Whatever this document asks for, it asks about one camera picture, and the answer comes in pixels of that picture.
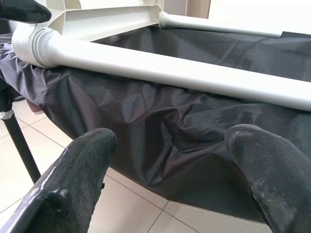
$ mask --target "black metal leg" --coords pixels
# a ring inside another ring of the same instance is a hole
[[[35,183],[41,175],[12,110],[12,98],[10,98],[9,86],[1,78],[0,118],[3,120],[31,179]]]

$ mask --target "white floor tile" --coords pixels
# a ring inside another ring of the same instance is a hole
[[[88,233],[146,233],[161,210],[106,176]]]
[[[17,122],[18,122],[20,128],[24,128],[24,127],[27,126],[24,122],[22,122],[19,119],[17,119]],[[6,129],[6,127],[4,125],[4,122],[2,120],[0,120],[0,138],[3,137],[3,136],[6,136],[8,134],[9,134],[9,132]]]
[[[67,147],[72,142],[72,139],[62,132],[48,118],[37,121],[31,126],[63,147]]]
[[[162,212],[148,233],[197,233],[197,231]]]
[[[14,102],[13,110],[15,112],[16,117],[21,119],[28,125],[31,125],[32,123],[47,117],[45,114],[35,115],[31,111],[30,107],[28,106],[27,101],[25,100],[20,101],[20,102]]]
[[[7,208],[5,211],[0,213],[0,229],[1,227],[9,220],[9,218],[12,216],[14,211],[18,208],[19,204],[21,203],[22,199],[14,203],[12,206]]]
[[[38,168],[43,173],[63,148],[27,126],[22,129]],[[0,138],[0,211],[23,197],[33,186],[9,135]]]
[[[163,209],[168,202],[165,198],[149,191],[148,189],[140,186],[139,184],[135,183],[134,181],[121,175],[120,173],[111,168],[108,169],[107,175],[120,182],[124,186],[128,187],[146,200],[150,201],[152,204],[156,205],[160,209]]]
[[[202,210],[192,206],[169,202],[165,211],[200,233],[271,233],[261,223]]]

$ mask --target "white pvc pipe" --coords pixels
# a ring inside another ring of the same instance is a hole
[[[206,18],[170,15],[165,12],[161,12],[159,24],[162,28],[187,28],[202,31],[242,33],[275,38],[280,38],[283,33],[282,30],[268,28],[267,26],[265,28],[259,28],[255,25],[247,27],[245,25],[232,24],[230,22],[215,22]]]
[[[26,51],[13,39],[15,52],[42,67],[64,65],[311,111],[309,82],[68,39],[46,28],[29,41]]]

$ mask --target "tile floor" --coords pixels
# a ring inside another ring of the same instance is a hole
[[[13,107],[41,172],[71,139],[25,101]],[[89,233],[271,233],[264,225],[167,201],[109,169]],[[0,121],[0,227],[18,207],[32,181]]]

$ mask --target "white plastic frame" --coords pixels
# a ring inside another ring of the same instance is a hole
[[[150,25],[273,37],[280,37],[280,30],[169,15],[162,11],[161,0],[47,0],[46,6],[53,13],[50,22],[18,26],[14,33],[15,53],[25,62],[65,65],[311,111],[309,82],[90,42]]]

